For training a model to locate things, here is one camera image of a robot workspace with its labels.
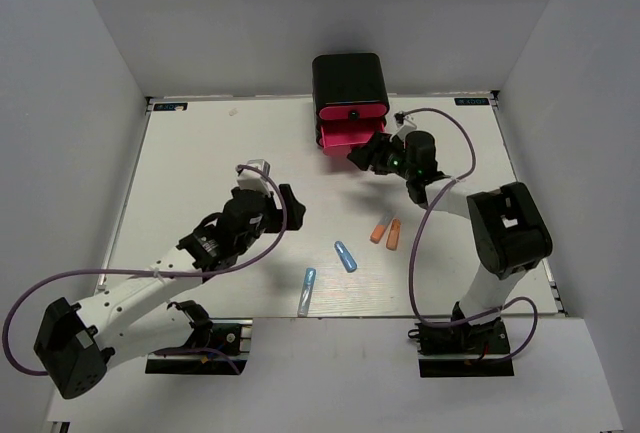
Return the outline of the pink drawer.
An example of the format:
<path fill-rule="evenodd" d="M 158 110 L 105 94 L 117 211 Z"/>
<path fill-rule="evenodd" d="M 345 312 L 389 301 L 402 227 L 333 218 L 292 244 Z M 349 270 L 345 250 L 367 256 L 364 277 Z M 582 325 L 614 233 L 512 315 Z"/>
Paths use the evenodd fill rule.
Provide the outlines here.
<path fill-rule="evenodd" d="M 329 105 L 319 110 L 322 121 L 357 121 L 384 117 L 389 106 L 384 103 L 355 103 Z"/>
<path fill-rule="evenodd" d="M 320 127 L 321 148 L 327 156 L 346 156 L 352 148 L 366 144 L 375 132 L 383 132 L 380 118 L 324 122 Z"/>

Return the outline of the pink top drawer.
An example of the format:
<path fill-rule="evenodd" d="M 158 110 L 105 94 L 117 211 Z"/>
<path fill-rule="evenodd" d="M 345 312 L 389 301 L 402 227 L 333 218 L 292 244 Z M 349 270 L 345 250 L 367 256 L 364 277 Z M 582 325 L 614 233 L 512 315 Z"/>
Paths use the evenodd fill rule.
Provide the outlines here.
<path fill-rule="evenodd" d="M 389 106 L 384 103 L 355 103 L 329 105 L 319 110 L 322 121 L 357 121 L 384 117 Z"/>

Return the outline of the light blue correction tape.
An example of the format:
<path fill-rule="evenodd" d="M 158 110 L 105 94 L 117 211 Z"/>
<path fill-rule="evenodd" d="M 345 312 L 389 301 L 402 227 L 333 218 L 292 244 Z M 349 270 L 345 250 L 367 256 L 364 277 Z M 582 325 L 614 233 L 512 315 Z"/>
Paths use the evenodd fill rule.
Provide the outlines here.
<path fill-rule="evenodd" d="M 342 241 L 336 241 L 334 243 L 334 249 L 344 269 L 348 273 L 355 272 L 358 268 L 357 262 L 355 261 L 352 254 L 349 252 L 348 248 L 344 245 L 344 243 Z"/>

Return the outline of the orange correction tape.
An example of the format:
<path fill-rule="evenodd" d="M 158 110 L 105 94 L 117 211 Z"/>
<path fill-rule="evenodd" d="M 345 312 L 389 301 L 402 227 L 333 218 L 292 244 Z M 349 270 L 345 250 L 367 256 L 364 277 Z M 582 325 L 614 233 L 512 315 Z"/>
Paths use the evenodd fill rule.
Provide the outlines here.
<path fill-rule="evenodd" d="M 399 244 L 399 238 L 401 233 L 401 221 L 394 218 L 390 224 L 388 236 L 386 239 L 386 248 L 391 251 L 396 251 Z"/>

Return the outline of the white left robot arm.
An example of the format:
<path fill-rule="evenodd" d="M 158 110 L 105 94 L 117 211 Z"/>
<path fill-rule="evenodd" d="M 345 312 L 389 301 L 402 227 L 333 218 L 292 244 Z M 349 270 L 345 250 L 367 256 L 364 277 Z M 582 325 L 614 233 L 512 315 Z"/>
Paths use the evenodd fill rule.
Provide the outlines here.
<path fill-rule="evenodd" d="M 206 216 L 149 270 L 100 294 L 51 303 L 34 351 L 62 398 L 77 398 L 114 367 L 150 353 L 191 355 L 213 351 L 207 311 L 178 295 L 236 265 L 263 234 L 297 231 L 305 206 L 287 184 L 272 193 L 236 187 L 219 212 Z"/>

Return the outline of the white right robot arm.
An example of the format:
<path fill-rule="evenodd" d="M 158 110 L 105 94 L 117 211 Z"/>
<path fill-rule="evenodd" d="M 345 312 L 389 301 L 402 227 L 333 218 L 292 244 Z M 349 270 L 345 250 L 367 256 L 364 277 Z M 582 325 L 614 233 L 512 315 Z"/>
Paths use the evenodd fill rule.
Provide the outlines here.
<path fill-rule="evenodd" d="M 424 331 L 451 336 L 463 351 L 477 350 L 486 342 L 488 330 L 497 326 L 502 311 L 512 304 L 508 297 L 517 283 L 553 249 L 528 187 L 512 182 L 492 191 L 463 191 L 459 178 L 439 169 L 435 138 L 424 131 L 413 131 L 404 139 L 377 132 L 366 144 L 354 147 L 347 158 L 362 171 L 399 176 L 411 201 L 425 210 L 409 259 L 411 308 Z M 447 322 L 427 320 L 419 313 L 415 298 L 418 243 L 435 211 L 470 222 L 479 259 L 471 286 L 454 305 Z"/>

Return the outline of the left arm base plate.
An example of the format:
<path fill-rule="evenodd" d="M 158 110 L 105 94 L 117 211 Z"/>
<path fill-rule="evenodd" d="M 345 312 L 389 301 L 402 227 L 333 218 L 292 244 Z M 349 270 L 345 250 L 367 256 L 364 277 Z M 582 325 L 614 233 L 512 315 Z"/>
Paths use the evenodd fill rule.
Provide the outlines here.
<path fill-rule="evenodd" d="M 147 356 L 151 375 L 238 376 L 248 362 L 253 321 L 212 319 L 199 336 L 172 354 Z"/>

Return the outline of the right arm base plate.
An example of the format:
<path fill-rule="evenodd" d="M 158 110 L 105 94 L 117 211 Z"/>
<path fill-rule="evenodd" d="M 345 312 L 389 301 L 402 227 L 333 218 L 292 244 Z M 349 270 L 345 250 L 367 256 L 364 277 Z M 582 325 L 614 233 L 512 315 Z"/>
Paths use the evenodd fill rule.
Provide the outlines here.
<path fill-rule="evenodd" d="M 507 330 L 501 319 L 483 325 L 431 328 L 416 324 L 407 333 L 415 342 L 421 378 L 513 377 Z"/>

